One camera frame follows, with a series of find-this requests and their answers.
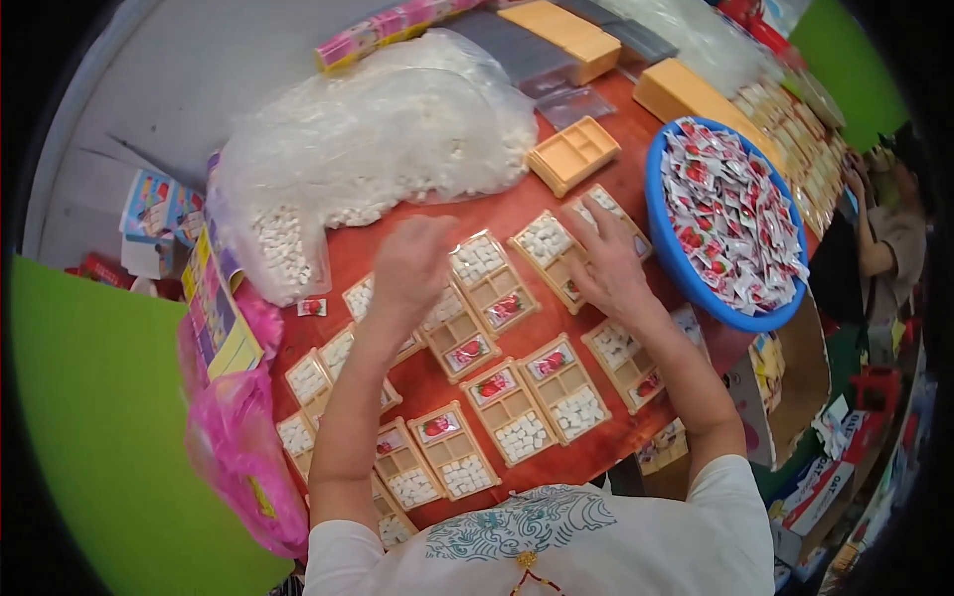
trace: blue plastic basin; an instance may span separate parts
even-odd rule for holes
[[[738,134],[738,132],[724,124],[719,124],[708,118],[693,117],[692,120],[708,127],[711,131],[728,131]],[[666,197],[663,195],[662,172],[660,172],[659,169],[663,151],[667,148],[666,131],[682,135],[682,131],[676,126],[675,122],[670,122],[662,127],[659,133],[656,134],[653,139],[653,144],[650,145],[649,154],[646,157],[646,205],[649,209],[650,235],[653,237],[653,248],[655,249],[656,257],[686,299],[705,309],[710,315],[726,325],[739,331],[751,333],[778,329],[788,322],[788,319],[798,310],[798,306],[801,304],[801,298],[805,295],[805,284],[801,279],[796,278],[795,297],[791,302],[777,308],[771,313],[756,314],[753,316],[739,313],[739,311],[720,300],[709,286],[706,285],[706,282],[703,281],[702,278],[699,277],[699,274],[695,272],[695,269],[693,269],[689,258],[682,252],[682,247],[679,246],[679,240],[675,237],[673,225],[669,221],[669,216],[666,215]],[[805,231],[801,224],[801,217],[798,215],[798,207],[796,207],[795,201],[792,200],[792,194],[789,192],[788,186],[781,179],[781,176],[778,175],[775,164],[770,162],[749,139],[741,134],[738,134],[738,138],[742,141],[742,146],[745,147],[746,153],[756,154],[768,162],[769,167],[772,169],[770,176],[772,182],[778,187],[782,195],[791,201],[792,204],[789,206],[789,214],[792,216],[792,223],[798,228],[798,244],[801,246],[801,254],[798,256],[798,259],[807,267],[808,251],[805,241]]]

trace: person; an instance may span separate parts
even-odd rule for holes
[[[883,136],[895,157],[892,177],[898,203],[875,205],[871,177],[849,150],[842,180],[858,199],[858,221],[835,212],[811,263],[816,303],[837,323],[862,327],[890,321],[907,302],[924,265],[927,221],[933,214],[929,172],[910,122]]]
[[[598,228],[565,212],[591,259],[571,265],[573,279],[658,365],[691,442],[686,502],[540,486],[384,553],[369,480],[382,382],[441,294],[456,227],[452,217],[416,216],[381,247],[374,297],[315,439],[306,595],[775,592],[768,514],[733,401],[653,295],[622,222],[584,203]]]

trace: hand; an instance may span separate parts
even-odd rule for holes
[[[845,152],[844,157],[847,164],[858,173],[858,176],[863,184],[864,191],[866,193],[870,192],[871,178],[868,176],[868,167],[864,165],[864,159],[861,158],[861,154],[859,154],[855,148],[849,147]]]
[[[434,307],[447,283],[449,233],[456,226],[456,217],[414,216],[384,239],[365,318],[380,341],[400,345]]]
[[[637,339],[651,333],[659,321],[670,322],[666,309],[646,283],[633,236],[623,222],[588,196],[583,197],[583,204],[598,229],[573,209],[565,210],[570,231],[590,254],[589,268],[577,260],[570,262],[570,276],[583,298]]]
[[[865,202],[865,187],[864,180],[861,179],[858,170],[854,166],[844,164],[841,166],[841,181],[847,184],[851,192],[854,193],[855,198],[858,199],[860,209],[861,204]]]

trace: blue printed design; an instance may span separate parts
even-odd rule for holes
[[[533,488],[493,509],[436,524],[427,533],[428,559],[499,561],[525,550],[560,548],[581,532],[613,525],[616,518],[598,494],[557,484]]]

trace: pink plastic bag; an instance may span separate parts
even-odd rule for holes
[[[186,452],[198,476],[260,545],[294,559],[307,552],[308,515],[272,421],[268,369],[281,344],[281,315],[249,283],[239,286],[235,300],[265,351],[254,370],[210,384],[189,316],[176,330],[179,368],[190,400]]]
[[[264,366],[219,377],[193,396],[185,446],[199,477],[260,545],[289,559],[306,554],[308,516],[272,423]]]

